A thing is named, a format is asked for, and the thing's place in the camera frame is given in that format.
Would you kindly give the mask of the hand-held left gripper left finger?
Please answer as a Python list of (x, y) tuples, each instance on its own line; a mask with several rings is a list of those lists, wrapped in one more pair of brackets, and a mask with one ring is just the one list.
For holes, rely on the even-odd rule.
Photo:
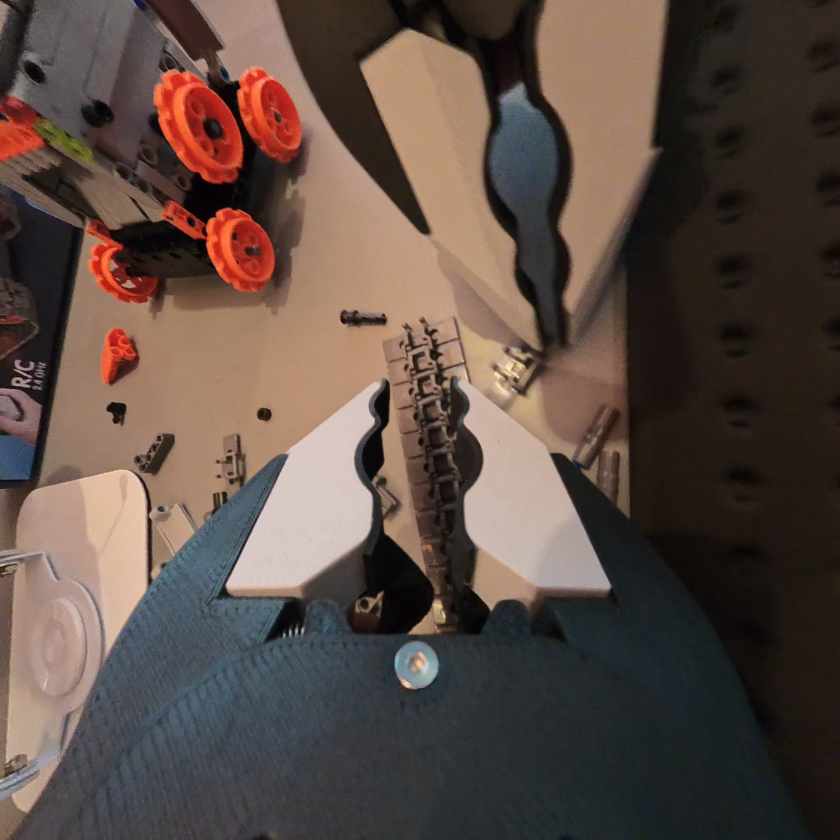
[(355, 601), (382, 532), (373, 478), (384, 461), (390, 386), (374, 381), (294, 444), (234, 567), (227, 593)]

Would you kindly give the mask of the grey orange toy block vehicle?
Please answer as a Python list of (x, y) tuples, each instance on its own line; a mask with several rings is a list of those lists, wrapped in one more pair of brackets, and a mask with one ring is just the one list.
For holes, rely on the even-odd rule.
[(261, 162), (298, 155), (301, 121), (223, 49), (195, 2), (2, 2), (2, 187), (93, 237), (90, 273), (119, 301), (212, 272), (257, 293), (275, 272), (250, 198)]

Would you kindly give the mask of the light grey curved panel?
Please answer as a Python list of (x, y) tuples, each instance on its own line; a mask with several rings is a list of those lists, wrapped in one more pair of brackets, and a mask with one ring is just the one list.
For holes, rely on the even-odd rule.
[(181, 504), (153, 505), (149, 514), (152, 531), (165, 549), (160, 557), (153, 557), (152, 569), (166, 565), (190, 541), (197, 531), (195, 522), (189, 511)]

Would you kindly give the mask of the orange wedge block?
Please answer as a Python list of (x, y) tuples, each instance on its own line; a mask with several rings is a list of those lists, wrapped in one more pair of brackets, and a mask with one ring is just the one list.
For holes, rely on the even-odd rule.
[(117, 381), (129, 365), (137, 363), (139, 353), (131, 337), (122, 329), (107, 332), (100, 358), (100, 375), (105, 385)]

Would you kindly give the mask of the dark grey angled beam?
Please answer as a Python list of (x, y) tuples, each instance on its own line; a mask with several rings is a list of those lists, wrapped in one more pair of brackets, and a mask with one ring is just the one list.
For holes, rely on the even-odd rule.
[(175, 444), (172, 433), (158, 434), (145, 452), (133, 458), (133, 467), (142, 475), (156, 476)]

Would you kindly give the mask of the black perforated panel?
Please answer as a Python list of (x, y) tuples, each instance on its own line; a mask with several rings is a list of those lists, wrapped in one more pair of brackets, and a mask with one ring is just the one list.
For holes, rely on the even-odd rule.
[(631, 510), (838, 838), (839, 2), (670, 2), (626, 247)]

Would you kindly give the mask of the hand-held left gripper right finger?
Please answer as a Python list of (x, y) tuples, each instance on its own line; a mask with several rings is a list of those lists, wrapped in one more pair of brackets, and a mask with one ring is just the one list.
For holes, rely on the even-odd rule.
[(547, 446), (481, 391), (451, 392), (461, 475), (451, 580), (489, 608), (538, 608), (557, 597), (605, 597), (602, 563)]

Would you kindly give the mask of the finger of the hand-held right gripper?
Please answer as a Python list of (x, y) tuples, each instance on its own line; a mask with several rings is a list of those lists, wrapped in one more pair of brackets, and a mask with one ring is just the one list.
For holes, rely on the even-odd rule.
[(565, 246), (555, 196), (565, 164), (522, 80), (489, 96), (467, 52), (404, 29), (361, 63), (446, 276), (510, 331), (565, 339)]
[(658, 88), (666, 1), (548, 1), (537, 25), (543, 95), (570, 144), (560, 233), (570, 253), (563, 293), (576, 343), (613, 278), (659, 156)]

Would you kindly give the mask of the blue printed toy box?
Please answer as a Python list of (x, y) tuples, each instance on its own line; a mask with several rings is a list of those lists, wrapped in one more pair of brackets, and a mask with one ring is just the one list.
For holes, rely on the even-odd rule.
[(8, 192), (2, 201), (1, 487), (39, 476), (81, 230)]

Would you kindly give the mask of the single grey track link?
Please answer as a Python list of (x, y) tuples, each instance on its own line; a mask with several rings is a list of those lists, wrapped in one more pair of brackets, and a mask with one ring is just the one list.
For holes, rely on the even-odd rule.
[(245, 453), (239, 434), (227, 434), (222, 438), (222, 455), (215, 461), (217, 480), (226, 487), (242, 487), (246, 478)]
[(507, 399), (526, 394), (543, 361), (544, 354), (527, 344), (505, 346), (500, 359), (490, 365), (499, 394)]

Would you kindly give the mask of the white lamp base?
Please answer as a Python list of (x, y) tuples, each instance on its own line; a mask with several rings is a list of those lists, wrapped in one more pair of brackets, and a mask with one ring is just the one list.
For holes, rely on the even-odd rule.
[(150, 503), (126, 469), (33, 490), (2, 552), (12, 585), (2, 801), (29, 812), (150, 578)]

